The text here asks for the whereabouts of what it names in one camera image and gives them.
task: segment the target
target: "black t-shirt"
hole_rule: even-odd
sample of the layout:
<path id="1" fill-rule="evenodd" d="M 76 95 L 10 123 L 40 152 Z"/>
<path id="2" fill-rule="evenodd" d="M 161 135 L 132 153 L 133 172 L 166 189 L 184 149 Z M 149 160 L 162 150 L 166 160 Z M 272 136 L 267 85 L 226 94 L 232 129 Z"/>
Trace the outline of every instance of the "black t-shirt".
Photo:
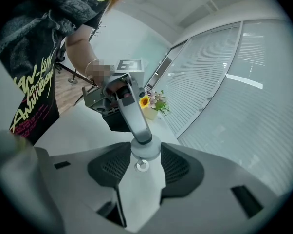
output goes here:
<path id="1" fill-rule="evenodd" d="M 61 41 L 96 28 L 109 0 L 25 0 L 0 32 L 0 59 L 25 97 L 10 130 L 32 144 L 59 118 L 54 64 Z"/>

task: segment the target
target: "ceiling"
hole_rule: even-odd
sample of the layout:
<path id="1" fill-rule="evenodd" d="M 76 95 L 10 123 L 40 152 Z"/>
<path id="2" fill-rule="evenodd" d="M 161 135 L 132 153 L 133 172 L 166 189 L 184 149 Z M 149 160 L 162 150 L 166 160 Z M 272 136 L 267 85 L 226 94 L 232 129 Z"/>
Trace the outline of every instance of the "ceiling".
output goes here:
<path id="1" fill-rule="evenodd" d="M 179 34 L 203 17 L 240 1 L 242 0 L 123 0 L 116 9 L 146 24 L 152 24 L 150 21 L 153 19 L 160 21 L 168 30 Z"/>

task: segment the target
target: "vase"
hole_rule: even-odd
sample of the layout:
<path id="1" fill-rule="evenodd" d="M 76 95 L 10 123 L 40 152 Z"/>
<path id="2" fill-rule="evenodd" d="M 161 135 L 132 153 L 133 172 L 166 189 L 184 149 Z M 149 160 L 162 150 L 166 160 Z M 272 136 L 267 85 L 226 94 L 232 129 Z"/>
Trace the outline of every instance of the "vase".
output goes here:
<path id="1" fill-rule="evenodd" d="M 158 114 L 158 111 L 150 107 L 143 108 L 142 112 L 143 115 L 150 120 L 154 120 Z"/>

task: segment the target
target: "bracelet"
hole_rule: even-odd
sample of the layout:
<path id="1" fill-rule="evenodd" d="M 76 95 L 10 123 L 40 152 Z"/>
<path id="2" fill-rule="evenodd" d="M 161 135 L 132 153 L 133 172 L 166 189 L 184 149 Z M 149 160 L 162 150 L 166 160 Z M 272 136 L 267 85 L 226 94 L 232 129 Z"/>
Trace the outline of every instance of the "bracelet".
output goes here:
<path id="1" fill-rule="evenodd" d="M 85 75 L 86 75 L 87 79 L 89 79 L 89 80 L 92 78 L 92 76 L 88 76 L 88 75 L 87 75 L 87 68 L 88 68 L 88 66 L 89 66 L 91 63 L 93 63 L 94 61 L 97 61 L 97 59 L 94 59 L 94 60 L 92 60 L 90 63 L 88 63 L 87 66 L 86 66 L 86 69 L 85 69 Z"/>

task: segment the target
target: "wooden floor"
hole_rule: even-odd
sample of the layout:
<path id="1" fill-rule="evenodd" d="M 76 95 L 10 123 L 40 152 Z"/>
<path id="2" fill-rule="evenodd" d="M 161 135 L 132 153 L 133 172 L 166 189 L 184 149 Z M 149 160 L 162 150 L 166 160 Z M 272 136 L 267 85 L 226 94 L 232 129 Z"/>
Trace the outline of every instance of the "wooden floor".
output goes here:
<path id="1" fill-rule="evenodd" d="M 74 106 L 83 94 L 82 87 L 86 87 L 87 90 L 92 87 L 92 85 L 77 77 L 75 77 L 77 84 L 69 83 L 68 79 L 72 79 L 72 77 L 73 75 L 64 69 L 61 70 L 60 74 L 55 69 L 55 99 L 60 114 Z"/>

